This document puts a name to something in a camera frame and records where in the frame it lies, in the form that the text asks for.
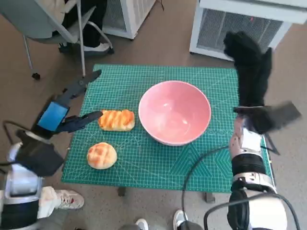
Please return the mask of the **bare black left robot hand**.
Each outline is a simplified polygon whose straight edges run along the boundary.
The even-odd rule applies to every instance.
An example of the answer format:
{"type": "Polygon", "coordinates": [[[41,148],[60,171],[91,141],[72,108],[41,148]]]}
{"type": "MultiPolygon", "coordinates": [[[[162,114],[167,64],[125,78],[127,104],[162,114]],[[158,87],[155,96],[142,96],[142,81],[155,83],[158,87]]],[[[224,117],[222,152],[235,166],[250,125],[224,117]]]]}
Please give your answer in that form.
{"type": "Polygon", "coordinates": [[[81,129],[103,115],[101,111],[94,111],[83,116],[67,116],[70,110],[70,101],[85,92],[86,86],[101,75],[101,70],[96,70],[85,77],[70,83],[62,94],[51,96],[35,123],[31,132],[45,139],[61,132],[72,133],[81,129]]]}

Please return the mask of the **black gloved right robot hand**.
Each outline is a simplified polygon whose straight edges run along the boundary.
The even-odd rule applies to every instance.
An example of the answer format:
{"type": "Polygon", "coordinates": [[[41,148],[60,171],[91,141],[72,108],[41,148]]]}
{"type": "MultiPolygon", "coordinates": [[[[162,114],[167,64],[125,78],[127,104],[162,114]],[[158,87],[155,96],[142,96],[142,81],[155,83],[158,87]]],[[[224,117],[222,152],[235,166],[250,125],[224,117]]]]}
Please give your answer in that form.
{"type": "Polygon", "coordinates": [[[239,106],[264,106],[272,70],[272,48],[263,53],[246,33],[228,32],[224,38],[224,53],[234,61],[239,106]]]}

